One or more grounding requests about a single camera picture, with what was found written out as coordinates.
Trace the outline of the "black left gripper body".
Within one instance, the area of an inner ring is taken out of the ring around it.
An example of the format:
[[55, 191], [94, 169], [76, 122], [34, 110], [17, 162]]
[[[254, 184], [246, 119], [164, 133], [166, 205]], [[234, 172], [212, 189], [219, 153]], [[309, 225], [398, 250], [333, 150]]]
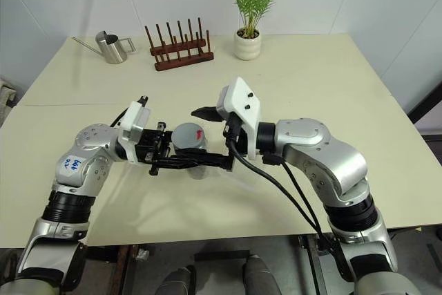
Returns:
[[152, 164], [167, 158], [171, 150], [171, 135], [171, 131], [144, 129], [140, 141], [135, 145], [138, 161]]

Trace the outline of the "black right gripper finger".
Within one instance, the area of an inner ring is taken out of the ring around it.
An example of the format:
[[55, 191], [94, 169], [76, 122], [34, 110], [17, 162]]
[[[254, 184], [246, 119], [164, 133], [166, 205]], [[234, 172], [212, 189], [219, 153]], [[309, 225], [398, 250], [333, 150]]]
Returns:
[[215, 106], [203, 106], [191, 112], [191, 115], [209, 122], [221, 122], [222, 116]]
[[209, 153], [207, 155], [207, 165], [219, 167], [225, 171], [232, 171], [235, 157], [231, 153], [222, 155], [219, 153]]

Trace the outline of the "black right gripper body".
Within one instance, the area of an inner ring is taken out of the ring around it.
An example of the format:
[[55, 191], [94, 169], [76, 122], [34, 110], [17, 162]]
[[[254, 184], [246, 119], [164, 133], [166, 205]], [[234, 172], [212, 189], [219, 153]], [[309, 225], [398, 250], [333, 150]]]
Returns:
[[242, 155], [247, 154], [247, 134], [242, 128], [243, 121], [234, 112], [229, 113], [226, 120], [223, 136], [225, 138], [225, 144], [228, 150], [231, 150], [233, 144], [238, 153]]

